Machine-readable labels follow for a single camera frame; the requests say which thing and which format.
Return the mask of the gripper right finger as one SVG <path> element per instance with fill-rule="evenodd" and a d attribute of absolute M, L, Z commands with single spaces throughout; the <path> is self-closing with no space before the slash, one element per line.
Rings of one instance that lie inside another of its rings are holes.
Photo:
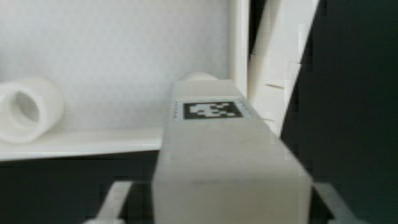
<path fill-rule="evenodd" d="M 359 224 L 357 217 L 350 207 L 343 201 L 343 197 L 331 183 L 317 182 L 315 189 L 320 194 L 322 201 L 333 213 L 333 219 L 327 224 Z"/>

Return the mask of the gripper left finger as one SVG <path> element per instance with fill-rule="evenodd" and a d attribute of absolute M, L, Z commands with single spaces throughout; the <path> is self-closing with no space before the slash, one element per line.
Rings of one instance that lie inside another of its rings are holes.
<path fill-rule="evenodd" d="M 148 182 L 112 183 L 96 216 L 82 224 L 153 224 Z"/>

